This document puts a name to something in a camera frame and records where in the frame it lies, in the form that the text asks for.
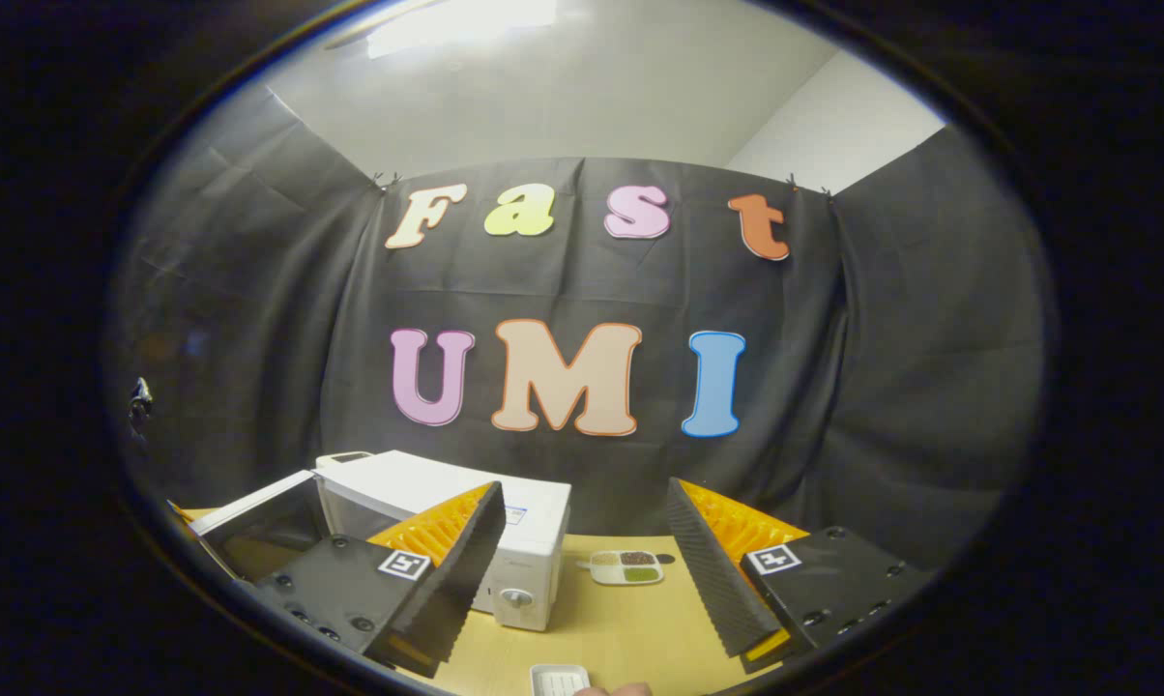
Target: finger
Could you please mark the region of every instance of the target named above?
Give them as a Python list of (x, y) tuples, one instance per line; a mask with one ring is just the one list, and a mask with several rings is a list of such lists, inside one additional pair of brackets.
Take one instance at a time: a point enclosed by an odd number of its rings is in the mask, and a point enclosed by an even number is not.
[(626, 683), (612, 691), (612, 696), (652, 696), (652, 688), (646, 682)]

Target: black fabric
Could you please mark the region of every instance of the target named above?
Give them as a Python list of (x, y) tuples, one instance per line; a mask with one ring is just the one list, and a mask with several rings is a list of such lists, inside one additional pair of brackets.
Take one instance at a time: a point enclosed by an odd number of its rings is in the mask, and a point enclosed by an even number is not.
[[(539, 182), (556, 190), (555, 225), (541, 236), (484, 232), (495, 198)], [(386, 249), (410, 192), (467, 184), (424, 242)], [(616, 239), (603, 228), (618, 185), (660, 185), (669, 196), (669, 232), (652, 241)], [(741, 243), (728, 199), (761, 193), (786, 211), (790, 260), (759, 260)], [(505, 346), (495, 335), (511, 318), (546, 322), (573, 360), (598, 322), (643, 331), (632, 353), (629, 436), (574, 428), (498, 431)], [(461, 414), (431, 427), (411, 422), (392, 400), (389, 334), (413, 327), (432, 339), (461, 329), (476, 336), (466, 364)], [(731, 436), (694, 439), (681, 421), (694, 406), (702, 329), (745, 336)], [(538, 159), (454, 170), (400, 182), (357, 247), (322, 388), (326, 449), (402, 449), (517, 476), (573, 483), (575, 533), (667, 533), (665, 482), (682, 476), (775, 507), (790, 495), (821, 435), (842, 340), (842, 270), (825, 199), (762, 177), (640, 159)], [(439, 397), (441, 351), (419, 360), (425, 399)], [(533, 409), (538, 404), (533, 400)], [(574, 411), (574, 416), (581, 409)]]
[[(539, 236), (483, 221), (513, 185), (556, 191)], [(424, 242), (386, 249), (410, 192), (467, 184)], [(605, 199), (658, 185), (669, 232), (611, 237)], [(786, 261), (741, 243), (728, 199), (785, 211)], [(555, 158), (484, 164), (382, 191), (263, 93), (206, 123), (154, 191), (118, 285), (127, 374), (157, 397), (150, 480), (219, 505), (319, 454), (402, 449), (574, 484), (574, 533), (667, 533), (665, 481), (693, 481), (804, 527), (844, 524), (931, 566), (1018, 470), (1042, 386), (1032, 229), (944, 129), (833, 203), (781, 180), (680, 163)], [(506, 432), (511, 318), (551, 327), (570, 360), (598, 322), (643, 331), (629, 436)], [(389, 335), (431, 336), (419, 390), (441, 384), (441, 331), (468, 331), (454, 422), (392, 400)], [(688, 336), (746, 339), (739, 431), (694, 439)], [(539, 410), (532, 400), (532, 410)]]
[(214, 506), (307, 467), (328, 336), (377, 197), (268, 91), (158, 173), (114, 282), (109, 397), (155, 399), (146, 484)]
[(944, 128), (836, 196), (846, 354), (796, 500), (920, 568), (947, 561), (1018, 480), (1042, 413), (1049, 277), (991, 171)]

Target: purple letter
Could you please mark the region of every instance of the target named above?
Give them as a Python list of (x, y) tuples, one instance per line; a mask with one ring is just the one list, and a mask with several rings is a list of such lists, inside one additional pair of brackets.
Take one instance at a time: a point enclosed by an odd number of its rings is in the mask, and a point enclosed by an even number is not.
[(454, 422), (462, 413), (462, 374), (466, 353), (475, 347), (475, 336), (464, 331), (442, 331), (436, 345), (445, 350), (445, 378), (440, 400), (424, 402), (419, 397), (419, 349), (427, 345), (427, 334), (417, 328), (392, 332), (392, 400), (406, 418), (424, 425)]
[(608, 194), (608, 209), (603, 218), (608, 234), (632, 239), (652, 239), (667, 232), (669, 218), (662, 206), (667, 203), (656, 185), (622, 185)]

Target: orange letter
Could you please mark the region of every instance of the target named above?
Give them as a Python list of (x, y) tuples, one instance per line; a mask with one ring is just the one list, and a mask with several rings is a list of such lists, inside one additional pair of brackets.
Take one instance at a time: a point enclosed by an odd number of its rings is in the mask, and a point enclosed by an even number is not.
[(384, 246), (389, 249), (419, 246), (419, 242), (424, 241), (424, 233), (419, 232), (419, 228), (427, 223), (427, 229), (432, 229), (445, 216), (448, 203), (438, 201), (439, 198), (461, 203), (462, 198), (466, 198), (466, 185), (442, 185), (440, 189), (424, 189), (411, 193), (410, 207), (406, 208), (406, 214), (402, 215), (402, 223), (397, 225), (397, 232), (393, 232), (391, 237), (384, 240)]
[(630, 413), (630, 362), (643, 332), (625, 322), (602, 322), (587, 334), (573, 364), (566, 367), (547, 325), (509, 320), (497, 326), (505, 343), (504, 406), (492, 413), (502, 431), (534, 431), (539, 416), (530, 413), (530, 391), (539, 397), (547, 424), (560, 431), (582, 392), (585, 410), (574, 426), (585, 435), (630, 435), (638, 421)]
[(772, 261), (789, 257), (789, 246), (772, 237), (772, 223), (783, 225), (785, 213), (768, 207), (767, 199), (758, 193), (733, 198), (728, 206), (740, 213), (740, 237), (754, 256)]

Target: white plate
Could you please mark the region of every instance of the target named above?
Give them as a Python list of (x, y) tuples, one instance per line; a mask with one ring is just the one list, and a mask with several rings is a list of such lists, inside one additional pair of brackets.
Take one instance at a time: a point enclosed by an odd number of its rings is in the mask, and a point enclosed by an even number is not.
[(577, 665), (535, 665), (530, 668), (532, 696), (574, 696), (590, 687), (585, 668)]
[[(653, 563), (631, 566), (623, 562), (601, 564), (595, 563), (595, 557), (604, 554), (616, 554), (617, 559), (620, 559), (622, 554), (647, 554), (652, 557)], [(652, 584), (663, 580), (663, 566), (660, 564), (659, 559), (655, 554), (650, 551), (596, 551), (595, 554), (590, 554), (590, 560), (585, 563), (579, 563), (580, 568), (590, 569), (590, 577), (599, 584)], [(625, 580), (626, 568), (647, 568), (655, 571), (655, 577), (653, 580)]]

